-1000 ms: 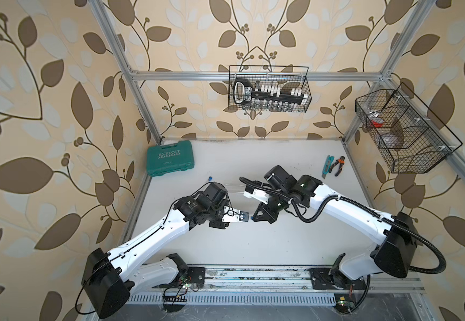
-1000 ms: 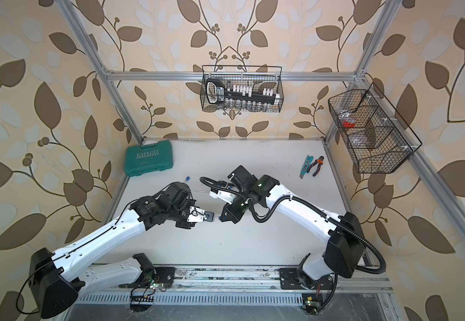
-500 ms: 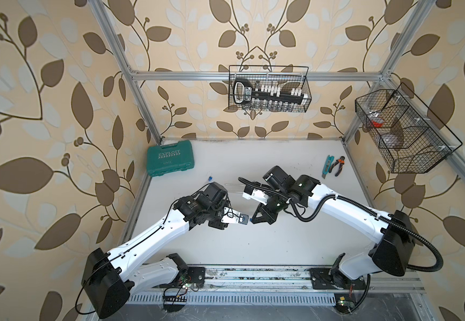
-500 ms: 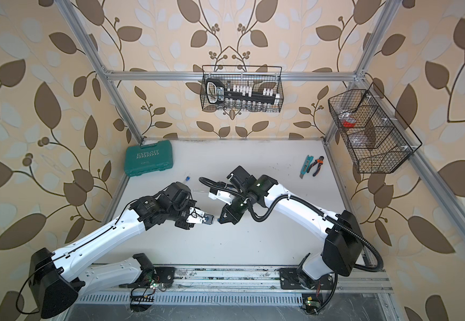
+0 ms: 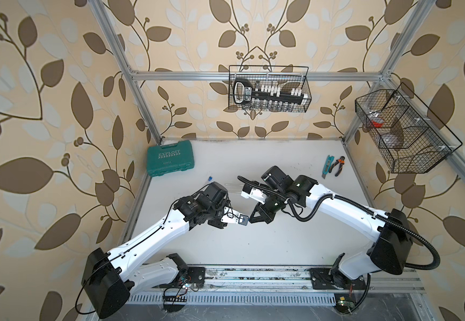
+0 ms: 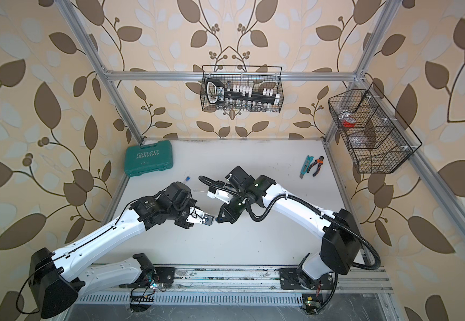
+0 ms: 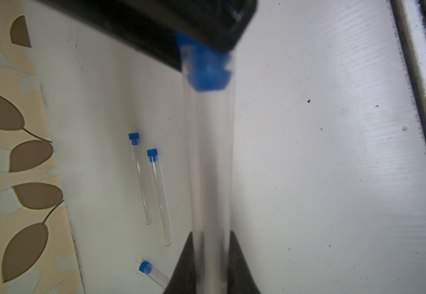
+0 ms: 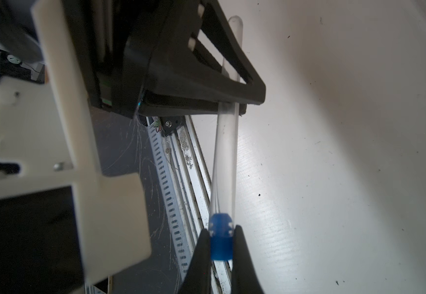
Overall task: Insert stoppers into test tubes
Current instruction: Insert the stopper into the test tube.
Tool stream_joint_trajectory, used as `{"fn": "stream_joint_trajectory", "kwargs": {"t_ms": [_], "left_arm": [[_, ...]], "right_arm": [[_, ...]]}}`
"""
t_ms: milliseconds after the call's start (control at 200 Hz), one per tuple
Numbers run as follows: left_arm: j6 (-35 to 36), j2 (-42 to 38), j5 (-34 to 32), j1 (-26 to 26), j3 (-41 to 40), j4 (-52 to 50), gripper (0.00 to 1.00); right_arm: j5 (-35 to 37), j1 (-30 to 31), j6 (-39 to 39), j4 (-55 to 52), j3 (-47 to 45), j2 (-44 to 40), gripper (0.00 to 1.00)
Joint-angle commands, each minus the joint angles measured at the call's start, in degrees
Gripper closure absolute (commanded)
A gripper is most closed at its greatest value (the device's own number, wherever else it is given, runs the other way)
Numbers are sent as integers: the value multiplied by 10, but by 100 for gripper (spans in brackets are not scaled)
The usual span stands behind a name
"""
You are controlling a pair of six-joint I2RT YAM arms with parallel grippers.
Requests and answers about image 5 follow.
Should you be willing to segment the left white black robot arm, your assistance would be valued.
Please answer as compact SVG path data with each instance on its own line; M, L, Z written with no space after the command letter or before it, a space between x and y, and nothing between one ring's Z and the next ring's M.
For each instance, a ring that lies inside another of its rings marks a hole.
M81 293L101 319L115 314L136 292L156 286L186 284L188 266L178 254L156 263L147 261L164 246L207 223L219 229L229 223L244 225L248 218L233 210L228 190L217 182L175 200L157 223L109 251L97 248L86 261Z

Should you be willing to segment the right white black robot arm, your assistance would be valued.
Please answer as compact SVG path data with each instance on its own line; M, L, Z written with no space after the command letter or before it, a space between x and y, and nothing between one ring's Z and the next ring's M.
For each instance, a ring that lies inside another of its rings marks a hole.
M244 185L242 196L257 202L251 223L271 223L286 208L301 223L322 212L354 228L371 242L355 254L339 254L321 279L334 288L347 289L360 278L368 283L377 272L400 275L405 268L430 271L440 266L438 250L413 231L406 216L397 209L386 212L364 206L308 176L292 179L277 166L267 170L261 182L242 176L238 179Z

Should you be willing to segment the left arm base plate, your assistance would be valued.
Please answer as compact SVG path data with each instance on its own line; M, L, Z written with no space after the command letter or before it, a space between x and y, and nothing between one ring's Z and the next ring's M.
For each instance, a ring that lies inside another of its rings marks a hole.
M161 285L161 288L187 287L200 289L204 286L206 269L204 267L188 267L183 269L169 284Z

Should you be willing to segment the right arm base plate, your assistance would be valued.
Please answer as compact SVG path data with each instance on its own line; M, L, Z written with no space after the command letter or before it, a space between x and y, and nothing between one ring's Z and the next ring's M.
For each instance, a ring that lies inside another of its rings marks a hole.
M314 290L365 290L366 283L361 278L350 280L341 272L332 273L330 268L309 269Z

